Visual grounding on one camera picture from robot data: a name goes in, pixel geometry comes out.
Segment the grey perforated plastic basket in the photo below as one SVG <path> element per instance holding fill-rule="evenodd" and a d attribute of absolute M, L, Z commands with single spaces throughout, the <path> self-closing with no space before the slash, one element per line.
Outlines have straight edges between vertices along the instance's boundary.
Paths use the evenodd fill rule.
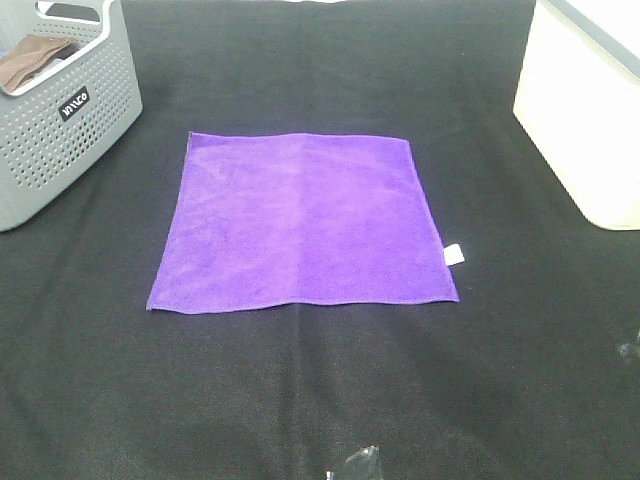
<path fill-rule="evenodd" d="M 129 129 L 143 110 L 122 5 L 71 1 L 95 20 L 55 15 L 34 1 L 1 4 L 1 49 L 28 34 L 68 37 L 76 52 L 1 93 L 1 228 L 28 221 Z"/>

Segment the brown folded towel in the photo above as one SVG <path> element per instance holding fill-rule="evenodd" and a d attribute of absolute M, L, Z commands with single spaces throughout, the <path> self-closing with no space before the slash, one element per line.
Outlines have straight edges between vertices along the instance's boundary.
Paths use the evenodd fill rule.
<path fill-rule="evenodd" d="M 66 57 L 73 48 L 69 37 L 26 35 L 1 57 L 1 86 L 7 92 L 15 91 L 49 61 Z"/>

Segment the clear plastic scrap right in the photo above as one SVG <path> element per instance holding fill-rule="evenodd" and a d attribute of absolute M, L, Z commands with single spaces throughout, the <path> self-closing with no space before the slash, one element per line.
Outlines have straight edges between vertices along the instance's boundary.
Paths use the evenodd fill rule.
<path fill-rule="evenodd" d="M 617 346 L 618 355 L 625 361 L 633 361 L 639 358 L 639 341 L 640 332 L 637 333 L 636 339 Z"/>

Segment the white plastic storage box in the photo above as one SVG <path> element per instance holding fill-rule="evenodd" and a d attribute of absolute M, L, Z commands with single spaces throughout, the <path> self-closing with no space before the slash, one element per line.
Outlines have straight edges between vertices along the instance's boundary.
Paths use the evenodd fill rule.
<path fill-rule="evenodd" d="M 513 113 L 589 222 L 638 229 L 638 2 L 536 2 Z"/>

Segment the clear plastic bag bottom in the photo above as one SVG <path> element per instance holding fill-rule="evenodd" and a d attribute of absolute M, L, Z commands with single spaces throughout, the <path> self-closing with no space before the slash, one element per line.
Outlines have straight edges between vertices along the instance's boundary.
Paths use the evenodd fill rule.
<path fill-rule="evenodd" d="M 334 471 L 327 471 L 326 480 L 382 480 L 383 472 L 379 458 L 379 447 L 364 447 L 350 455 Z"/>

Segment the purple microfiber towel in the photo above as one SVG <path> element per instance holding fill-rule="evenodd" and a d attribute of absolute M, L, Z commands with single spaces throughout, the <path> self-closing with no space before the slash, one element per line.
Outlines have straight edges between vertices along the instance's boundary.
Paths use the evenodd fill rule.
<path fill-rule="evenodd" d="M 148 309 L 458 298 L 407 140 L 190 134 Z"/>

